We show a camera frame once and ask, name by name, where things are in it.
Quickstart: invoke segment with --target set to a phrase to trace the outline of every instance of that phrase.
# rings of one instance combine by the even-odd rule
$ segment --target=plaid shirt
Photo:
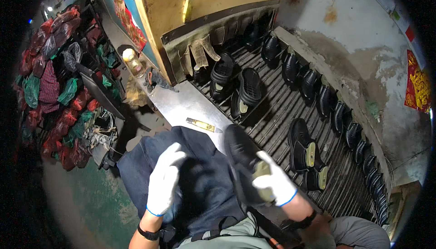
[[[39,88],[39,101],[44,113],[59,109],[57,97],[59,96],[59,83],[57,82],[52,61],[48,61],[44,74],[41,77]]]

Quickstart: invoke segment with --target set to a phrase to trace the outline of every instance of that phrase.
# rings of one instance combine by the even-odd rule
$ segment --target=glove blue cuff
[[[165,213],[160,214],[160,215],[156,215],[153,212],[150,211],[150,209],[148,209],[148,206],[145,206],[146,210],[148,210],[148,212],[150,212],[152,215],[155,215],[156,217],[162,217]]]
[[[298,192],[298,189],[295,190],[294,195],[292,195],[292,197],[291,197],[291,199],[289,199],[289,201],[287,201],[286,203],[284,203],[284,204],[282,204],[282,205],[279,205],[279,206],[282,207],[282,206],[286,205],[287,203],[291,202],[292,199],[294,199],[295,195],[297,195],[297,192]]]

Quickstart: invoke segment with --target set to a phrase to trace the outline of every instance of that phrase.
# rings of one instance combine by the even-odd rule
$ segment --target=metal rack
[[[240,70],[254,68],[264,84],[261,102],[249,109],[241,119],[233,120],[230,116],[231,94],[225,100],[216,102],[209,93],[210,82],[204,85],[191,83],[228,119],[244,127],[254,142],[275,159],[318,207],[333,217],[364,216],[376,222],[374,202],[365,186],[361,166],[352,161],[352,152],[342,138],[335,136],[330,119],[320,118],[315,103],[307,105],[298,91],[292,91],[285,84],[281,76],[281,63],[275,69],[266,65],[261,57],[261,49],[262,45],[249,52],[238,43],[226,49],[232,53]],[[237,80],[237,76],[234,74],[232,80]],[[306,121],[309,133],[319,147],[322,161],[330,167],[323,192],[307,192],[302,187],[302,174],[290,171],[287,133],[291,121],[299,117]]]

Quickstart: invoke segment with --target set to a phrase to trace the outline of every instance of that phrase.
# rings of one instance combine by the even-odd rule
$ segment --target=plastic bottle
[[[130,71],[132,71],[133,76],[135,76],[136,78],[141,78],[142,76],[144,76],[145,68],[139,61],[139,58],[133,49],[126,49],[123,51],[123,60],[130,68]]]

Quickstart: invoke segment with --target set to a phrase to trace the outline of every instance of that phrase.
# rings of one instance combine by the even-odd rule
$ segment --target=white work glove
[[[264,150],[258,151],[257,156],[268,163],[271,175],[262,175],[254,179],[252,185],[257,189],[271,188],[275,196],[275,205],[282,206],[289,203],[297,194],[297,187],[289,179],[282,168]]]
[[[171,207],[174,190],[179,181],[179,169],[173,164],[186,157],[179,151],[181,145],[173,143],[157,160],[156,167],[150,175],[148,185],[147,209],[155,216],[162,216]]]

